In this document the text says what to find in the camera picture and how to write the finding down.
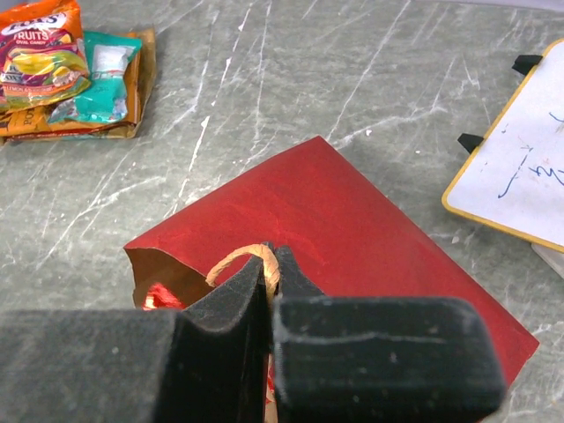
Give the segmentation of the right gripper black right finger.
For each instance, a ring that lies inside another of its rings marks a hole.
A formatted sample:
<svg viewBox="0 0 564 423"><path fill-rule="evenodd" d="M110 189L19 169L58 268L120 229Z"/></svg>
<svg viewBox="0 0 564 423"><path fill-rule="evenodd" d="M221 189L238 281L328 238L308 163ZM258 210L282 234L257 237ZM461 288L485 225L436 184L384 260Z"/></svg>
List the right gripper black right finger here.
<svg viewBox="0 0 564 423"><path fill-rule="evenodd" d="M274 393L281 422L477 422L507 383L484 320L454 297L336 297L279 247Z"/></svg>

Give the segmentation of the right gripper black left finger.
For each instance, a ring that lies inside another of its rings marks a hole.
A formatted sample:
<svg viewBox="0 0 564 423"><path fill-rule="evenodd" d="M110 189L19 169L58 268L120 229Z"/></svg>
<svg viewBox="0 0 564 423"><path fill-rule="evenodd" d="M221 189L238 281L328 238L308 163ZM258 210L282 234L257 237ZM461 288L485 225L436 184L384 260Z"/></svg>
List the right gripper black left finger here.
<svg viewBox="0 0 564 423"><path fill-rule="evenodd" d="M260 422L268 344L252 258L184 310L1 315L4 422Z"/></svg>

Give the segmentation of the red snack packet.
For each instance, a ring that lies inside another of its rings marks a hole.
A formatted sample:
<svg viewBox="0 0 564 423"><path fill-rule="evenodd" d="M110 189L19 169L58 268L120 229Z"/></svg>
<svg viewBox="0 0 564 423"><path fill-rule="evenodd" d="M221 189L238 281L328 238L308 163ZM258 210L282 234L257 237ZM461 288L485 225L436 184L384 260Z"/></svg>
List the red snack packet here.
<svg viewBox="0 0 564 423"><path fill-rule="evenodd" d="M150 286L142 305L143 310L160 308L185 309L186 306L161 283Z"/></svg>

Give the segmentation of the red brown paper bag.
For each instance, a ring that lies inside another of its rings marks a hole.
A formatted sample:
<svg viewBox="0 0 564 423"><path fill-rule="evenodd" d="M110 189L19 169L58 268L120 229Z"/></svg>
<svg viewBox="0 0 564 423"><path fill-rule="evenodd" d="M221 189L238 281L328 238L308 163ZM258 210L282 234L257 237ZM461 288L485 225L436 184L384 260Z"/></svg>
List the red brown paper bag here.
<svg viewBox="0 0 564 423"><path fill-rule="evenodd" d="M288 247L301 271L336 297L454 297L489 331L507 386L537 340L323 138L315 137L202 197L130 241L135 304L153 284L186 308L237 273L263 263L267 306L263 420L278 420L272 315Z"/></svg>

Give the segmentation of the teal snack packet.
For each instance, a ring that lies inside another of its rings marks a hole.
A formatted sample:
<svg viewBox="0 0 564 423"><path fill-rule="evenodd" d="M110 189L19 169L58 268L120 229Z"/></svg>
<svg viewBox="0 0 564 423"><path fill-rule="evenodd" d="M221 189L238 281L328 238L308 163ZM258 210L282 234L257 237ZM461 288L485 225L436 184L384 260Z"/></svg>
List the teal snack packet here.
<svg viewBox="0 0 564 423"><path fill-rule="evenodd" d="M63 121L114 123L128 113L124 75L142 48L137 37L85 32L85 54L91 84L82 93L57 104L48 123Z"/></svg>

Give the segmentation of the orange Kettle chip bag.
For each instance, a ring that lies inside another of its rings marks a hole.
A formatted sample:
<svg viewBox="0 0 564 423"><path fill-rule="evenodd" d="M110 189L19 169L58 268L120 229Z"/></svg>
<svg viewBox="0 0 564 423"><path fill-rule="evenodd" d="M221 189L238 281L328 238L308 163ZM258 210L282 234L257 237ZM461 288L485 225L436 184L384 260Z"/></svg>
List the orange Kettle chip bag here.
<svg viewBox="0 0 564 423"><path fill-rule="evenodd" d="M137 123L139 118L140 100L137 93L138 73L141 53L137 53L129 64L124 75L127 87L126 106L128 114L122 122ZM8 115L1 115L1 137L15 137L25 134L68 132L71 130L86 131L98 130L110 126L110 123L76 122L63 120L48 123L52 107L37 107L21 110Z"/></svg>

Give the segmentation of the Doritos chip bag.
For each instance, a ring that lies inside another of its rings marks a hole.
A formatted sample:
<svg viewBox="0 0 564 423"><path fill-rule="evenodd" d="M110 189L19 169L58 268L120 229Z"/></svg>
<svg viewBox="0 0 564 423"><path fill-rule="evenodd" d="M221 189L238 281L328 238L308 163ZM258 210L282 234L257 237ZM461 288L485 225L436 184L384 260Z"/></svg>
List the Doritos chip bag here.
<svg viewBox="0 0 564 423"><path fill-rule="evenodd" d="M15 137L1 137L1 143L8 142L35 142L35 141L57 141L63 139L119 139L119 138L133 138L137 134L137 130L144 117L145 106L151 96L152 89L157 74L156 65L156 40L155 31L152 27L143 29L137 32L126 34L127 37L137 37L143 42L143 46L138 53L141 53L140 66L137 82L137 93L140 100L139 118L137 123L130 122L114 122L98 130L78 131L71 130L68 132L50 132L50 133L35 133L25 134Z"/></svg>

